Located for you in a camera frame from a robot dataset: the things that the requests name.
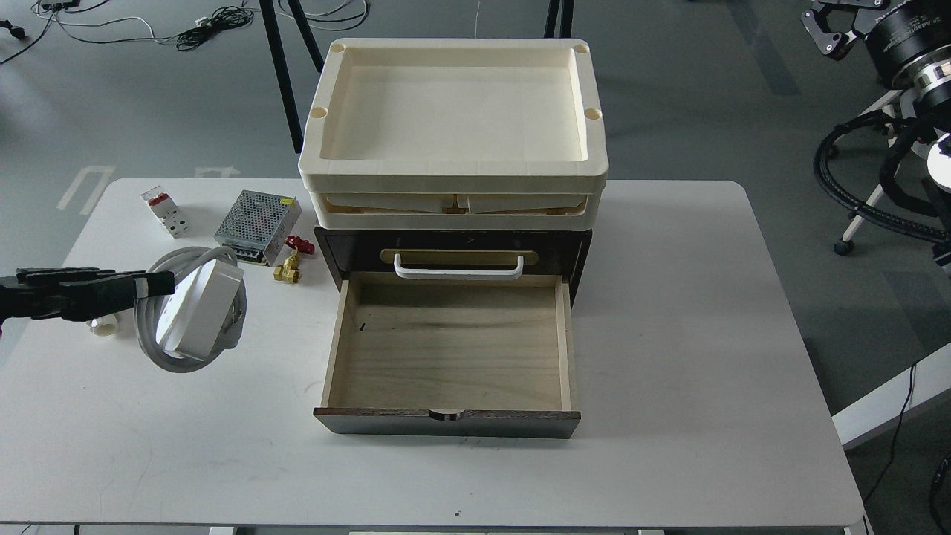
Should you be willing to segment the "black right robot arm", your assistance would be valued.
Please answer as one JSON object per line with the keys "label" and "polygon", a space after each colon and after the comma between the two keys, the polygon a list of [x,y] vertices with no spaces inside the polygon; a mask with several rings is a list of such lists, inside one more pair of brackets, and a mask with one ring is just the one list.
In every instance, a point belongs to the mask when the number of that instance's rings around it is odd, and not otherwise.
{"label": "black right robot arm", "polygon": [[[813,1],[802,24],[823,55],[840,60],[857,42],[867,53],[886,94],[866,111],[836,125],[813,156],[823,192],[851,214],[836,254],[853,248],[863,222],[927,241],[932,257],[949,271],[949,60],[947,1]],[[877,186],[862,199],[842,186],[828,162],[843,136],[871,128],[889,136]]]}

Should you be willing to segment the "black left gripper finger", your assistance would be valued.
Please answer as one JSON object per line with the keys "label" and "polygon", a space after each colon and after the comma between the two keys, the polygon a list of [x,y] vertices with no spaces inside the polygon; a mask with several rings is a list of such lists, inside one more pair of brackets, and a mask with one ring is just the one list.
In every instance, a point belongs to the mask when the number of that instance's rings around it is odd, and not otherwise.
{"label": "black left gripper finger", "polygon": [[74,267],[18,268],[17,273],[64,274],[65,280],[60,284],[65,298],[61,319],[72,322],[85,322],[125,311],[133,308],[140,299],[171,295],[175,291],[172,271],[118,272]]}

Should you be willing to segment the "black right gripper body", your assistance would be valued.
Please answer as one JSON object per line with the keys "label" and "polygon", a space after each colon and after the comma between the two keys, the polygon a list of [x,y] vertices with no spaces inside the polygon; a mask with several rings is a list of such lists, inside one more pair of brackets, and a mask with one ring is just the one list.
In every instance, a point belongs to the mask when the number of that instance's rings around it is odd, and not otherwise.
{"label": "black right gripper body", "polygon": [[896,1],[863,37],[883,84],[910,84],[925,65],[949,59],[948,1]]}

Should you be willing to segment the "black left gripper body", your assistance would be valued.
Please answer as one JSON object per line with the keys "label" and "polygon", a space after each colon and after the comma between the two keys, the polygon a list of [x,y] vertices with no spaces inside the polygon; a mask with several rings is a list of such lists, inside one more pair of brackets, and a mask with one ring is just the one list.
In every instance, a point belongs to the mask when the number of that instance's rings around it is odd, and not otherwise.
{"label": "black left gripper body", "polygon": [[1,322],[11,318],[62,318],[61,273],[17,273],[1,278]]}

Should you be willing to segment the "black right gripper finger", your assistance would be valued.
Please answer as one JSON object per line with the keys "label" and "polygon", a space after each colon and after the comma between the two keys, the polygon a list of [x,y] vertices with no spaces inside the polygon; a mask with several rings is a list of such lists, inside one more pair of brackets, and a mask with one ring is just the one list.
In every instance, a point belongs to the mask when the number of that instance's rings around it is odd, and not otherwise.
{"label": "black right gripper finger", "polygon": [[[851,16],[848,23],[833,22],[833,13]],[[834,61],[842,60],[856,41],[866,38],[882,15],[880,1],[812,1],[801,15],[802,26],[819,52]]]}

